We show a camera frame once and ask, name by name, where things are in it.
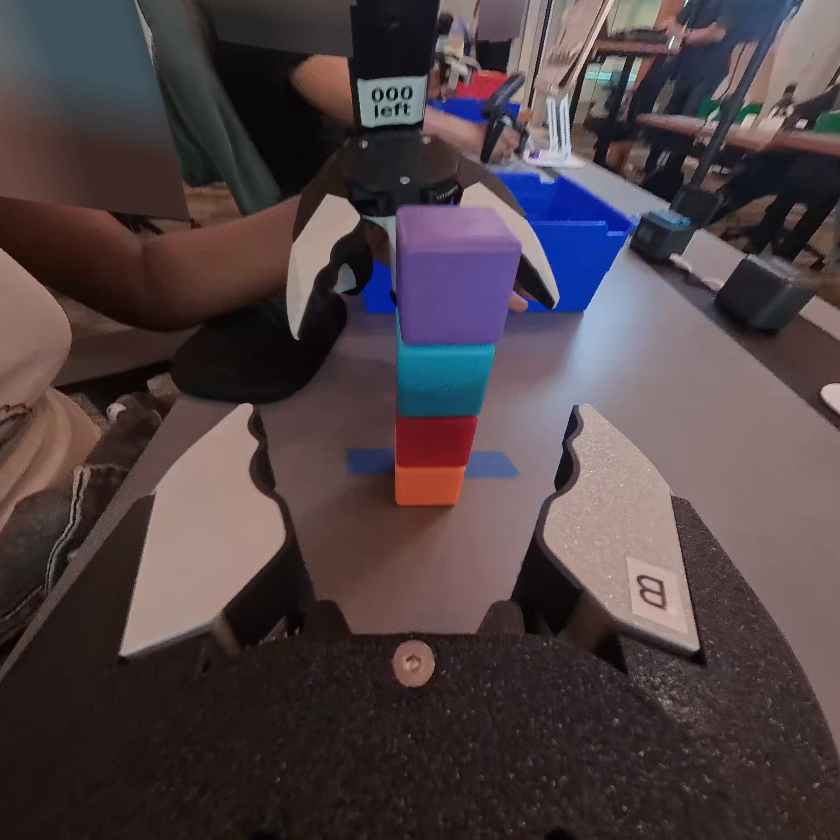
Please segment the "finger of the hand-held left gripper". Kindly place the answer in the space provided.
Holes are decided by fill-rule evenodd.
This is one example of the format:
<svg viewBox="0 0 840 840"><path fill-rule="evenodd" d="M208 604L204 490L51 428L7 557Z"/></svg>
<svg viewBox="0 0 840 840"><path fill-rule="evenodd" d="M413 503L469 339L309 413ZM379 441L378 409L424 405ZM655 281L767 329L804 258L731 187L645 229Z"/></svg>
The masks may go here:
<svg viewBox="0 0 840 840"><path fill-rule="evenodd" d="M287 319L299 340L333 293L359 294L371 279L373 258L360 213L326 195L293 240L287 271Z"/></svg>
<svg viewBox="0 0 840 840"><path fill-rule="evenodd" d="M462 208L495 211L520 245L514 291L548 310L557 308L560 291L543 245L518 201L503 184L476 182L464 188Z"/></svg>

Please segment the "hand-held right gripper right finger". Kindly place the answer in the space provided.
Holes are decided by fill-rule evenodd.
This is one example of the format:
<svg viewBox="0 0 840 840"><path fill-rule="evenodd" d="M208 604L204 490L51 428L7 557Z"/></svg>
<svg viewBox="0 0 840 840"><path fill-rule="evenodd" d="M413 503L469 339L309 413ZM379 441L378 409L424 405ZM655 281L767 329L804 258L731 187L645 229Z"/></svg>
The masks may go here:
<svg viewBox="0 0 840 840"><path fill-rule="evenodd" d="M526 631L594 654L625 637L697 657L674 498L653 463L593 406L576 405L553 486L515 583Z"/></svg>

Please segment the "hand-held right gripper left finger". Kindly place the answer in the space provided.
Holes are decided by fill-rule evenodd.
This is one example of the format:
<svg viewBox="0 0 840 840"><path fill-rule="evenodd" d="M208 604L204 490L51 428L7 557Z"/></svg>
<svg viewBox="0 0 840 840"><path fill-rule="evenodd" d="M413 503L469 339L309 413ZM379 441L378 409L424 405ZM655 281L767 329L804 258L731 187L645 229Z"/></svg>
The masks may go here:
<svg viewBox="0 0 840 840"><path fill-rule="evenodd" d="M194 638L236 655L298 630L312 579L256 406L200 437L149 499L121 658Z"/></svg>

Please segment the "blue plastic bin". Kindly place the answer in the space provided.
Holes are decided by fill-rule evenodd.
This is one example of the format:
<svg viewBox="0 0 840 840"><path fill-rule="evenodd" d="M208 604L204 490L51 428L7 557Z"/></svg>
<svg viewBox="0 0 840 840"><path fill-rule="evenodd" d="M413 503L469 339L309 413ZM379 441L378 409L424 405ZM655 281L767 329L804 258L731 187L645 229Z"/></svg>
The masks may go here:
<svg viewBox="0 0 840 840"><path fill-rule="evenodd" d="M430 107L470 123L487 124L490 117L484 114L487 99L476 98L448 98L430 102Z"/></svg>
<svg viewBox="0 0 840 840"><path fill-rule="evenodd" d="M584 311L613 266L634 224L614 207L572 180L558 175L551 181L537 174L501 174L503 184L518 201L549 258L560 291L556 309ZM383 291L378 279L394 279L396 267L374 269L373 286ZM549 311L536 301L527 308ZM396 296L392 309L397 310Z"/></svg>

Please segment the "purple foam cube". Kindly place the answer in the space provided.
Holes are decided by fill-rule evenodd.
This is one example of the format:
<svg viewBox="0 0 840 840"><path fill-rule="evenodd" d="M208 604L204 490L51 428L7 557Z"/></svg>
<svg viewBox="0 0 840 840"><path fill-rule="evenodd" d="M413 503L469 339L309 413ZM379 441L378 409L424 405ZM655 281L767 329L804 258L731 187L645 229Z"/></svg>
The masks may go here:
<svg viewBox="0 0 840 840"><path fill-rule="evenodd" d="M406 343L496 343L520 245L491 209L405 205L395 216L395 295Z"/></svg>

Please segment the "teal foam cube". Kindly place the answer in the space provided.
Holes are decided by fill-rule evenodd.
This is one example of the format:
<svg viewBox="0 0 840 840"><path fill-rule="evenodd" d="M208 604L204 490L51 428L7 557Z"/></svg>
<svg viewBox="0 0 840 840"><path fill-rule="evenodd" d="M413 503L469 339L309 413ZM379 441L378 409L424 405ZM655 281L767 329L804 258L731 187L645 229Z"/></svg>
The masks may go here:
<svg viewBox="0 0 840 840"><path fill-rule="evenodd" d="M404 417L476 417L487 394L494 343L409 344L395 319L396 408Z"/></svg>

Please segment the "orange foam cube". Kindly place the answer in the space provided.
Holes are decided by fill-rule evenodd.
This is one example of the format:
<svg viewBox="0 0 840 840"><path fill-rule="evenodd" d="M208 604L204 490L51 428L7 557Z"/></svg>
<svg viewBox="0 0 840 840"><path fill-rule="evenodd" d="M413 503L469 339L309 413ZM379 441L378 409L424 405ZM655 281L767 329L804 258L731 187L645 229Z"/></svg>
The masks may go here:
<svg viewBox="0 0 840 840"><path fill-rule="evenodd" d="M395 503L401 507L452 507L459 500L466 467L395 465Z"/></svg>

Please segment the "red foam cube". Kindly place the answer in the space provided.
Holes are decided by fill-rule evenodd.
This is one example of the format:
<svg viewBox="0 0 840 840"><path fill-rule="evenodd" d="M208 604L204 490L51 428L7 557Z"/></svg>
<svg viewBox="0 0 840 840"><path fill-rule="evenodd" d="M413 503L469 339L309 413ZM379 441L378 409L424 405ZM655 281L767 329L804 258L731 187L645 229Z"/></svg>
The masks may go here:
<svg viewBox="0 0 840 840"><path fill-rule="evenodd" d="M403 468L465 468L478 416L395 417L395 463Z"/></svg>

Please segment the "person's left forearm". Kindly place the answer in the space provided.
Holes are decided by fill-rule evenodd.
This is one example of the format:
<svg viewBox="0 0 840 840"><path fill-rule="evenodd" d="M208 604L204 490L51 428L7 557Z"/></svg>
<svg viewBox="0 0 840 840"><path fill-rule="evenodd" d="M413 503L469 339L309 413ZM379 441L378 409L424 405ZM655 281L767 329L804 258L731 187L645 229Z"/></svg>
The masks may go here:
<svg viewBox="0 0 840 840"><path fill-rule="evenodd" d="M130 327L177 331L285 290L299 197L208 228L130 232L104 211L3 197L1 246L38 282Z"/></svg>

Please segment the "black power unit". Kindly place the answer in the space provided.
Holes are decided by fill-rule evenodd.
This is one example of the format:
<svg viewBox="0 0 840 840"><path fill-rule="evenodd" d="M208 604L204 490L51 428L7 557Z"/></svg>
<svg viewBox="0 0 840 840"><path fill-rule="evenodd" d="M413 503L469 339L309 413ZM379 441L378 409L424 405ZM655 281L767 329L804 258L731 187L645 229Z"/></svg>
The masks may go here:
<svg viewBox="0 0 840 840"><path fill-rule="evenodd" d="M717 292L714 305L744 328L777 333L814 298L818 276L775 256L745 256Z"/></svg>
<svg viewBox="0 0 840 840"><path fill-rule="evenodd" d="M643 214L629 241L629 249L652 263L666 263L681 256L696 229L691 220L670 207Z"/></svg>

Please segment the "white sign stand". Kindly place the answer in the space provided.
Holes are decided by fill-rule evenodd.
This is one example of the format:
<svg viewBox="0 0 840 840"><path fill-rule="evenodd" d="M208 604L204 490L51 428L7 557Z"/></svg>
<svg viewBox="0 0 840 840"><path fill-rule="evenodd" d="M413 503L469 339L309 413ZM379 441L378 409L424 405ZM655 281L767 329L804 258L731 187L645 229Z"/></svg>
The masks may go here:
<svg viewBox="0 0 840 840"><path fill-rule="evenodd" d="M548 29L533 79L537 117L545 118L548 141L538 147L531 138L522 161L535 169L571 165L571 95L593 55L595 42L612 12L614 1L552 2Z"/></svg>

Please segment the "blue tape strip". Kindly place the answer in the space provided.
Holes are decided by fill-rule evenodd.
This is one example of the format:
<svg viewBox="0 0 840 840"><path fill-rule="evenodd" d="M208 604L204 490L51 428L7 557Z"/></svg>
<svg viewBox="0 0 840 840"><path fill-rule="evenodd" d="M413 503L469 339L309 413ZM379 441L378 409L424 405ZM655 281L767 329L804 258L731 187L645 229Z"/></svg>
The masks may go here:
<svg viewBox="0 0 840 840"><path fill-rule="evenodd" d="M396 454L393 448L348 448L345 471L350 476L380 476L393 472ZM514 480L520 477L517 467L501 451L474 450L465 467L468 480Z"/></svg>

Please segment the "brown office desk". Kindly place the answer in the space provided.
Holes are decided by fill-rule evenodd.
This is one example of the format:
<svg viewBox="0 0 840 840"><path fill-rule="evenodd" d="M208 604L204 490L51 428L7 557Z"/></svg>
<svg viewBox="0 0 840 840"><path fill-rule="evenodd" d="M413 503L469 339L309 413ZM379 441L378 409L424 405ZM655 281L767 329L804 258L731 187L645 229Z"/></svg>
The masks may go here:
<svg viewBox="0 0 840 840"><path fill-rule="evenodd" d="M650 131L675 135L693 143L709 145L716 128L698 118L680 115L644 114L637 126ZM746 152L796 152L839 158L839 134L814 131L789 131L732 128L723 137L723 146Z"/></svg>

